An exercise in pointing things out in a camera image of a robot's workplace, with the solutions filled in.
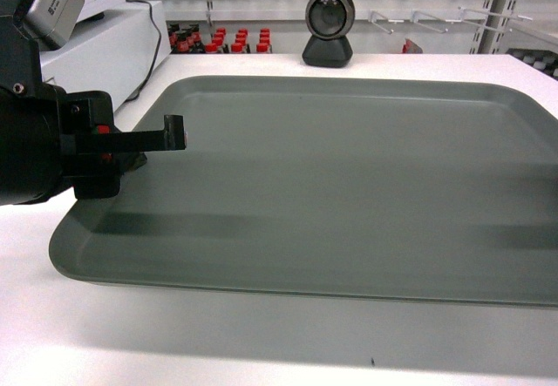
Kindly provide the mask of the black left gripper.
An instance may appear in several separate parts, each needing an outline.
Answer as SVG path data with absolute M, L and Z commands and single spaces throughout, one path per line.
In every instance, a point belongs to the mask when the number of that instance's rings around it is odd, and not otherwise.
M 147 163 L 143 152 L 187 148 L 179 115 L 165 115 L 162 130 L 121 132 L 114 124 L 111 96 L 105 91 L 65 94 L 58 104 L 58 125 L 63 179 L 78 199 L 116 196 L 121 177 Z

